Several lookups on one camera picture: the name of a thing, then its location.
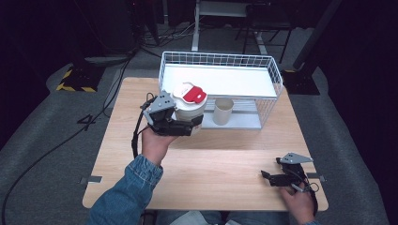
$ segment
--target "red and white object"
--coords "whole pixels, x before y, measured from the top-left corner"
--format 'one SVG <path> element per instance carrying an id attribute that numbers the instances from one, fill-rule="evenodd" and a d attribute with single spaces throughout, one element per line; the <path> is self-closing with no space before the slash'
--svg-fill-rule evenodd
<path id="1" fill-rule="evenodd" d="M 176 104 L 176 119 L 181 121 L 191 121 L 205 112 L 207 94 L 202 88 L 190 82 L 178 85 L 171 95 Z M 191 134 L 197 133 L 202 125 L 193 128 Z"/>

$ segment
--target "beige cup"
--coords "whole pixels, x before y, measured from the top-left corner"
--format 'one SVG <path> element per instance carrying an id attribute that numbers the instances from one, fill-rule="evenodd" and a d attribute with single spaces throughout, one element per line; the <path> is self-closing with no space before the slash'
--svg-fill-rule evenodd
<path id="1" fill-rule="evenodd" d="M 214 104 L 213 121 L 216 125 L 226 125 L 234 108 L 234 101 L 230 98 L 217 98 Z"/>

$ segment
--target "black cable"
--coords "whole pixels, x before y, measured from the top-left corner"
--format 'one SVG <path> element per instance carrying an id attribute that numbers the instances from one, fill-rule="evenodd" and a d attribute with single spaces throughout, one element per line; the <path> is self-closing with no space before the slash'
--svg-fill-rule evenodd
<path id="1" fill-rule="evenodd" d="M 133 57 L 133 55 L 130 57 L 130 59 L 127 61 L 127 63 L 121 68 L 121 76 L 123 76 L 127 65 L 129 64 L 131 58 Z M 120 87 L 121 84 L 121 80 L 119 81 L 118 87 L 117 89 Z M 109 107 L 109 105 L 111 104 L 112 100 L 115 98 L 115 95 L 117 93 L 117 89 L 116 92 L 114 93 L 111 101 L 108 102 L 108 104 L 105 107 L 102 107 L 102 110 L 93 118 L 93 120 L 89 121 L 84 127 L 80 128 L 77 132 L 75 132 L 74 134 L 72 134 L 70 137 L 68 137 L 67 139 L 65 139 L 63 142 L 61 142 L 60 144 L 58 144 L 56 147 L 52 148 L 50 151 L 46 152 L 43 156 L 41 156 L 40 158 L 38 158 L 35 162 L 33 162 L 25 171 L 23 171 L 23 173 L 21 173 L 21 175 L 14 181 L 14 183 L 12 184 L 12 186 L 8 189 L 8 192 L 3 200 L 3 205 L 2 205 L 2 223 L 3 225 L 6 225 L 6 206 L 7 206 L 7 201 L 9 198 L 9 195 L 11 194 L 12 190 L 17 186 L 17 184 L 20 182 L 20 180 L 33 168 L 35 167 L 39 162 L 41 162 L 42 159 L 44 159 L 45 157 L 47 157 L 48 155 L 50 155 L 52 152 L 54 152 L 56 149 L 58 149 L 59 147 L 61 147 L 62 145 L 64 145 L 65 143 L 69 142 L 70 140 L 72 140 L 74 137 L 76 137 L 78 134 L 80 134 L 83 130 L 87 129 L 88 126 L 90 126 L 104 111 L 106 108 Z"/>
<path id="2" fill-rule="evenodd" d="M 156 99 L 156 97 L 154 97 L 152 93 L 147 93 L 146 94 L 146 102 L 140 107 L 141 113 L 140 113 L 140 116 L 138 117 L 137 125 L 135 126 L 135 130 L 132 133 L 132 139 L 131 139 L 131 149 L 132 149 L 132 155 L 134 156 L 134 158 L 138 157 L 138 136 L 141 134 L 141 132 L 143 132 L 144 130 L 149 128 L 149 127 L 145 127 L 140 132 L 138 132 L 138 129 L 140 128 L 141 121 L 143 120 L 144 110 L 146 108 L 148 108 L 148 106 L 152 102 L 154 102 L 155 99 Z"/>
<path id="3" fill-rule="evenodd" d="M 126 70 L 127 65 L 129 64 L 130 60 L 132 59 L 132 57 L 133 57 L 133 55 L 129 58 L 129 60 L 128 60 L 128 61 L 122 66 L 122 68 L 120 69 L 119 77 L 118 77 L 118 78 L 116 79 L 116 81 L 112 84 L 111 89 L 110 89 L 109 92 L 108 92 L 108 95 L 106 96 L 105 100 L 103 101 L 102 113 L 103 113 L 106 117 L 108 117 L 108 118 L 110 118 L 111 116 L 110 116 L 110 115 L 107 115 L 107 114 L 105 113 L 105 110 L 108 108 L 108 106 L 111 104 L 111 102 L 112 102 L 112 101 L 114 100 L 114 98 L 116 97 L 117 90 L 120 88 L 120 85 L 121 85 L 121 83 L 122 83 L 122 81 L 123 81 L 124 72 L 125 72 L 125 70 Z M 111 100 L 109 100 L 108 104 L 105 106 L 105 102 L 106 102 L 106 100 L 108 99 L 108 96 L 111 94 L 111 91 L 114 89 L 114 86 L 115 86 L 115 84 L 116 84 L 117 82 L 118 82 L 118 84 L 117 84 L 117 88 L 115 89 L 114 95 L 112 96 Z"/>
<path id="4" fill-rule="evenodd" d="M 158 58 L 161 58 L 160 55 L 158 55 L 158 54 L 156 54 L 156 53 L 154 53 L 154 52 L 151 52 L 151 51 L 149 51 L 149 50 L 147 50 L 147 49 L 144 49 L 143 47 L 141 47 L 141 50 L 142 50 L 144 53 L 147 53 L 147 54 L 156 56 L 156 57 L 158 57 Z"/>

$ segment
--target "yellow and black tape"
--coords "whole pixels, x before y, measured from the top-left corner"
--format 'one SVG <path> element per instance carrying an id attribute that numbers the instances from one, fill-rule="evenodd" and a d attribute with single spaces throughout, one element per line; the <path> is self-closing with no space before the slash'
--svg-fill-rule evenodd
<path id="1" fill-rule="evenodd" d="M 82 74 L 79 74 L 79 71 L 73 70 L 73 67 L 70 67 L 60 84 L 56 87 L 56 90 L 97 92 L 101 76 L 97 76 L 94 79 L 87 79 L 86 76 L 88 75 L 82 76 Z"/>

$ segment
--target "jacket sleeve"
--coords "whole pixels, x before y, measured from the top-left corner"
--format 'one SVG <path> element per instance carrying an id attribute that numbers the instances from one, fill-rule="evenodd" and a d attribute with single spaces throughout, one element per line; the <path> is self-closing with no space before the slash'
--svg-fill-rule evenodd
<path id="1" fill-rule="evenodd" d="M 87 224 L 137 224 L 162 174 L 162 167 L 138 156 L 115 186 L 94 203 Z"/>

